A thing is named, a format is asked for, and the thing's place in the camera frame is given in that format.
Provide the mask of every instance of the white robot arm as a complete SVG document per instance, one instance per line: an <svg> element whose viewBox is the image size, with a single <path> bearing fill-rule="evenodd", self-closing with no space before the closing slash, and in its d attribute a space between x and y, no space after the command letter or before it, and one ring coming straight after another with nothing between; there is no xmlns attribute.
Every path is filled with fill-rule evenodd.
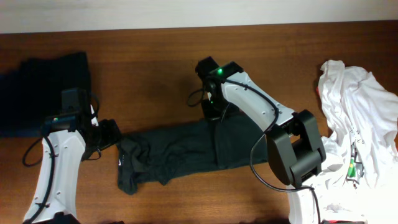
<svg viewBox="0 0 398 224"><path fill-rule="evenodd" d="M98 123L85 90L62 91L62 112L42 126L43 159L24 223L79 223L76 184L81 161L118 142L114 120Z"/></svg>
<svg viewBox="0 0 398 224"><path fill-rule="evenodd" d="M203 89L208 92L214 111L225 113L225 108L232 103L244 111L266 134L269 165L287 189L269 185L261 179L252 164L251 168L266 186L289 192L290 222L320 223L315 190L305 186L320 173L321 163L326 159L313 115L306 110L296 113L280 104L260 89L234 62L219 67L208 57L200 61L195 70L203 82ZM291 135L300 136L300 139L292 144Z"/></svg>

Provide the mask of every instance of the garment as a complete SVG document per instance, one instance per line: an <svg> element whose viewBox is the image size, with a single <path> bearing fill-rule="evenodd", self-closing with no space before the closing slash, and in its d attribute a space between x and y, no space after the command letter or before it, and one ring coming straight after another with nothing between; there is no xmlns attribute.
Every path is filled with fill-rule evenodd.
<svg viewBox="0 0 398 224"><path fill-rule="evenodd" d="M363 68L329 60L322 70L319 94L333 133L322 137L322 173L307 183L315 187L321 216L395 223L398 97Z"/></svg>
<svg viewBox="0 0 398 224"><path fill-rule="evenodd" d="M91 91L84 52L44 60L31 58L18 70L0 75L0 137L39 136L44 118L59 114L61 91Z"/></svg>
<svg viewBox="0 0 398 224"><path fill-rule="evenodd" d="M138 183L159 181L165 185L188 174L248 165L252 145L261 134L260 128L243 114L222 123L201 120L125 135L117 144L118 186L132 195ZM254 153L254 163L267 161L266 147L263 139Z"/></svg>

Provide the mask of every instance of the crumpled white shirt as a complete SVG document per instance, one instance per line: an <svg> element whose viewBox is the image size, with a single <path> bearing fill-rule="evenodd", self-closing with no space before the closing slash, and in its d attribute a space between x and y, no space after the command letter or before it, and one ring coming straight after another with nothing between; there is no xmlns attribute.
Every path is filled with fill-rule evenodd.
<svg viewBox="0 0 398 224"><path fill-rule="evenodd" d="M371 72L329 60L321 69L318 89L330 137L322 137L326 161L311 184L323 220L398 223L398 97L386 91ZM347 181L351 145L355 142L364 174Z"/></svg>

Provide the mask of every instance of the wooden table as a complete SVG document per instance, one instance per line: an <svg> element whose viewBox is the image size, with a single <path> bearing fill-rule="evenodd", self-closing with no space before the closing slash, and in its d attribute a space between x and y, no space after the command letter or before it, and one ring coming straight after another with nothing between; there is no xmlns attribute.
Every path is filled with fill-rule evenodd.
<svg viewBox="0 0 398 224"><path fill-rule="evenodd" d="M220 64L237 62L282 104L310 110L326 136L314 91L326 60L364 67L398 93L397 21L0 35L0 71L29 57L79 50L88 54L99 118L114 118L124 133L202 118L201 109L185 101L200 87L195 65L209 55ZM31 203L40 166L25 168L21 158L33 141L0 140L1 223L20 223ZM37 146L32 161L41 153ZM289 214L287 195L267 189L249 167L181 177L166 186L142 184L129 196L118 189L117 166L116 147L99 161L81 163L76 207L82 223L246 223ZM267 164L257 169L281 186Z"/></svg>

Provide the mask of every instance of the black cable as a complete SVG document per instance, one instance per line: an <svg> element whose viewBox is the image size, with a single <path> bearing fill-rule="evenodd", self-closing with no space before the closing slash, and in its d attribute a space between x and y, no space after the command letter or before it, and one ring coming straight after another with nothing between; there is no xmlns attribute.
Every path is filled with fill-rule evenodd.
<svg viewBox="0 0 398 224"><path fill-rule="evenodd" d="M220 80L221 82L232 83L232 84L235 84L235 85L244 87L245 90L247 90L247 89L248 89L248 90L251 90L251 91L253 91L254 93L258 94L261 98L265 99L265 100L273 107L273 109L274 109L274 111L275 111L275 118L274 118L274 120L273 120L273 121L271 122L271 124L264 130L264 132L263 132L263 134L261 135L261 137L256 141L256 143L254 143L253 147L251 148L251 151L250 151L250 161L249 161L250 169L252 170L253 174L257 177L257 179L260 180L261 183L263 183L265 186L269 187L269 188L272 189L272 190L276 190L276 191L278 191L278 192L285 192L285 193L299 192L299 191L301 191L301 190L309 190L309 191L311 191L311 193L312 193L312 195L313 195L313 198L314 198L314 201L315 201L315 206L316 206L316 208L317 208L318 223L321 224L321 217L320 217L320 209L319 209L318 197L317 197L317 195L316 195L316 193L315 193L315 189L314 189L313 187L302 186L302 187L299 187L299 188L297 188L297 189L281 189L281 188L278 188L278 187L274 187L274 186L272 186L271 184L268 184L263 178L261 178L260 175L256 172L256 170L255 170L255 168L254 168L254 166L253 166L253 161L252 161L252 159L253 159L253 152L254 152L254 149L255 149L256 146L259 144L259 142L261 141L261 139L262 139L262 138L269 132L269 130L271 130L272 127L276 124L276 122L277 122L277 120L278 120L278 117L279 117L279 109L278 109L278 107L276 107L276 105L275 105L268 97L266 97L266 96L265 96L264 94L262 94L260 91L256 90L255 88L253 88L253 87L251 87L251 86L249 86L249 85L242 84L242 83L239 83L239 82L236 82L236 81L232 81L232 80L227 80L227 79L224 79L224 78L218 78L218 77L209 77L209 78L210 78L210 79L217 79L217 80Z"/></svg>
<svg viewBox="0 0 398 224"><path fill-rule="evenodd" d="M202 92L200 100L191 105L191 104L189 103L189 100L191 99L191 97L192 97L193 95L195 95L195 94L197 94L197 93L199 93L199 92ZM201 89L199 89L199 90L193 91L193 92L192 92L191 94L189 94L189 96L188 96L187 105L190 106L190 107L194 107L194 106L199 105L199 104L202 102L204 96L205 96L205 89L203 89L203 88L201 88Z"/></svg>
<svg viewBox="0 0 398 224"><path fill-rule="evenodd" d="M221 123L223 122L223 120L224 120L224 117L225 117L225 114L226 114L226 111L228 110L228 107L229 107L229 105L230 105L231 103L228 103L227 105L226 105L226 107L225 107L225 109L224 109L224 111L223 111L223 115L221 116Z"/></svg>
<svg viewBox="0 0 398 224"><path fill-rule="evenodd" d="M38 138L38 140L36 140L35 142L33 142L33 144L31 144L31 145L29 146L29 148L26 150L24 156L22 157L22 164L23 164L24 166L26 166L26 167L32 167L32 166L36 166L37 164L40 164L40 163L42 162L43 157L41 157L41 158L40 158L37 162L35 162L35 163L32 163L32 164L26 163L26 157L27 157L27 155L29 154L30 150L32 150L33 147L34 147L37 143L39 143L39 141L41 141L41 140L42 140L42 137Z"/></svg>
<svg viewBox="0 0 398 224"><path fill-rule="evenodd" d="M100 158L101 158L101 156L102 156L102 153L101 153L100 149L97 149L97 151L96 151L96 152L98 152L98 157L97 157L97 158L94 158L94 159L90 159L90 158L88 158L88 159L86 159L86 160L88 160L88 161L93 161L93 160L100 159Z"/></svg>
<svg viewBox="0 0 398 224"><path fill-rule="evenodd" d="M51 192L51 187L52 187L52 182L54 179L54 170L55 170L55 153L54 153L54 148L52 147L52 144L49 140L49 138L47 136L44 136L45 141L47 142L47 144L49 145L50 148L50 158L51 158L51 169L50 169L50 177L49 177L49 184L47 185L47 190L45 191L45 195L43 198L43 202L39 203L39 209L37 209L37 211L33 214L33 216L28 219L26 222L24 223L28 223L31 224L42 212L42 210L46 207L46 203L47 200L49 199L49 195Z"/></svg>

